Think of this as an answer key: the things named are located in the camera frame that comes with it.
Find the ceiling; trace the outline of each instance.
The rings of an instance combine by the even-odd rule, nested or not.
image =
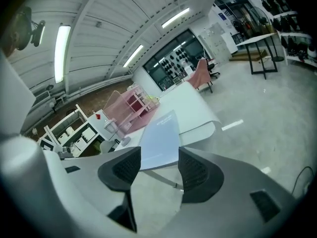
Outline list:
[[[16,51],[9,61],[34,92],[49,84],[72,93],[131,73],[160,48],[204,16],[214,0],[27,0],[32,20],[46,21],[42,43]],[[162,24],[190,8],[166,28]],[[55,84],[54,51],[58,28],[70,25],[64,80]],[[128,67],[124,63],[144,47]]]

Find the white floor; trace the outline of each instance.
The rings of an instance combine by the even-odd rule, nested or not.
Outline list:
[[[255,70],[261,65],[253,63]],[[272,67],[270,61],[265,63]],[[231,62],[218,70],[212,90],[202,97],[218,116],[214,135],[195,148],[248,162],[291,191],[301,169],[316,171],[317,76],[300,64],[277,63],[279,72],[251,75],[249,62]],[[177,168],[157,171],[181,182]],[[300,197],[311,174],[301,175],[295,197]],[[182,192],[139,173],[132,184],[138,233],[156,234],[177,213]]]

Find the cable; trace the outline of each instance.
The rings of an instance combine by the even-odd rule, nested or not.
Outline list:
[[[302,172],[303,172],[305,169],[310,169],[310,170],[311,170],[311,172],[312,172],[312,174],[313,174],[313,178],[314,178],[314,176],[315,176],[315,175],[314,175],[314,171],[313,171],[313,169],[312,169],[311,167],[309,167],[309,166],[304,167],[304,168],[301,170],[301,172],[298,174],[297,178],[296,178],[296,181],[295,181],[295,184],[294,184],[294,187],[293,187],[293,190],[292,190],[292,195],[293,195],[293,193],[294,193],[294,190],[295,190],[295,187],[296,187],[297,180],[298,180],[299,176],[302,174]]]

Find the brick wall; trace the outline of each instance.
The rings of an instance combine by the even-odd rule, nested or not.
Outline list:
[[[48,125],[49,128],[52,128],[55,124],[57,124],[61,119],[63,119],[66,116],[66,112],[70,109],[75,109],[76,104],[79,105],[79,107],[82,109],[82,111],[85,113],[86,116],[91,116],[93,114],[93,111],[98,111],[102,109],[105,104],[107,103],[107,100],[113,93],[113,91],[118,91],[119,93],[123,93],[126,91],[127,87],[132,85],[133,82],[131,79],[116,83],[111,86],[106,86],[104,88],[98,89],[94,92],[88,93],[84,96],[79,97],[75,101],[66,104],[62,108],[56,111],[56,114],[52,114],[47,119],[45,119],[43,122],[41,122],[39,125],[36,126],[36,129],[38,131],[38,136],[41,137],[45,134],[44,126]],[[27,137],[30,137],[34,140],[38,140],[37,136],[34,136],[32,132],[25,135]]]

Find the pink chair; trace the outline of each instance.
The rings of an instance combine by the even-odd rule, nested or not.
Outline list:
[[[197,69],[192,75],[190,79],[187,80],[195,89],[200,87],[201,85],[207,83],[210,91],[212,92],[212,89],[209,85],[209,83],[212,84],[211,78],[208,72],[208,64],[206,59],[201,59],[197,64]]]

